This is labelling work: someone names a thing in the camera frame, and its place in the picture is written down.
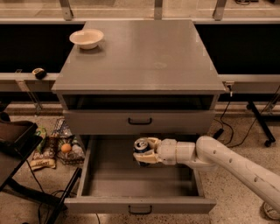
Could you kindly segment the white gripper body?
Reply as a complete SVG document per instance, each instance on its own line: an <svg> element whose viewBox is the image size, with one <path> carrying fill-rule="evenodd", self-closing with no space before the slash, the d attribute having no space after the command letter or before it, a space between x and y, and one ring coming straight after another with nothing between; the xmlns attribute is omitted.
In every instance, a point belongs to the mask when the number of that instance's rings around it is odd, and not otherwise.
<svg viewBox="0 0 280 224"><path fill-rule="evenodd" d="M174 139L165 139L157 147L157 160L164 165L176 164L176 145Z"/></svg>

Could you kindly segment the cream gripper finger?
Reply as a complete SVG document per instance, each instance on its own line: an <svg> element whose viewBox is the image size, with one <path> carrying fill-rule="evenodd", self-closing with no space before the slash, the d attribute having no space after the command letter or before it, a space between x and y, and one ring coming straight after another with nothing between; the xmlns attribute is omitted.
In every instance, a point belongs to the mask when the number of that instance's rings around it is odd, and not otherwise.
<svg viewBox="0 0 280 224"><path fill-rule="evenodd" d="M161 140L156 137L142 137L141 140L145 142L150 148L157 148Z"/></svg>
<svg viewBox="0 0 280 224"><path fill-rule="evenodd" d="M162 162L162 159L154 152L152 152L151 154L134 153L133 156L136 161L146 164L156 164Z"/></svg>

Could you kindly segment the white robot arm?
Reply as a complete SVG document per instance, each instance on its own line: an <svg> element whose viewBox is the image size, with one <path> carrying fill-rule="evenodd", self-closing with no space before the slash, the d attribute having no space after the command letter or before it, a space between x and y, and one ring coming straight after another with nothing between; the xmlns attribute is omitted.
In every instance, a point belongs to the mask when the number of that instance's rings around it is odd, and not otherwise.
<svg viewBox="0 0 280 224"><path fill-rule="evenodd" d="M142 137L134 142L133 151L133 157L138 163L187 165L205 172L219 165L280 212L280 177L210 136L201 136L195 143Z"/></svg>

